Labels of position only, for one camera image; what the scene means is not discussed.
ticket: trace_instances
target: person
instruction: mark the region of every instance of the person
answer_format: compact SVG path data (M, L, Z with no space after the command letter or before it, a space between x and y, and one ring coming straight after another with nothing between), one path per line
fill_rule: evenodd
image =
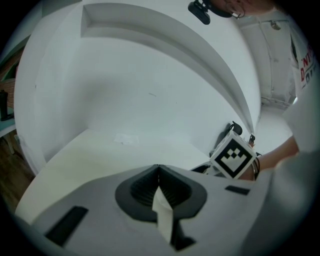
M273 0L209 0L210 10L223 18L242 18L280 11L288 16L291 34L291 66L295 82L297 102L284 113L293 136L273 151L258 157L260 172L274 168L282 160L293 157L299 151L311 152L320 148L320 78L316 56L304 34L284 9ZM252 166L240 177L254 180Z

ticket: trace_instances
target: white shirt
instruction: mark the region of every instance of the white shirt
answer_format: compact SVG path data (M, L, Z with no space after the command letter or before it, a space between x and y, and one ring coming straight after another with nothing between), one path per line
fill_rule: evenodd
M301 152L320 149L320 70L304 34L290 18L297 61L291 59L297 101L283 114Z

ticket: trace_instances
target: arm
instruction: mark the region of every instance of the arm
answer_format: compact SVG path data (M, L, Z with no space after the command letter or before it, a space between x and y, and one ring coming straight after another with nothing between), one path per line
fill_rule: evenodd
M273 151L259 156L260 172L268 168L274 168L281 160L292 157L299 152L298 145L293 136L288 138L282 145ZM254 180L254 172L252 166L240 177L240 180Z

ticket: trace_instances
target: wooden floor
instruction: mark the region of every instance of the wooden floor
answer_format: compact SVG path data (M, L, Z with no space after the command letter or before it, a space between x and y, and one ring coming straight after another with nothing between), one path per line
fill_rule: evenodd
M35 177L21 155L15 134L15 130L9 134L15 154L10 153L7 141L0 138L0 193L12 213Z

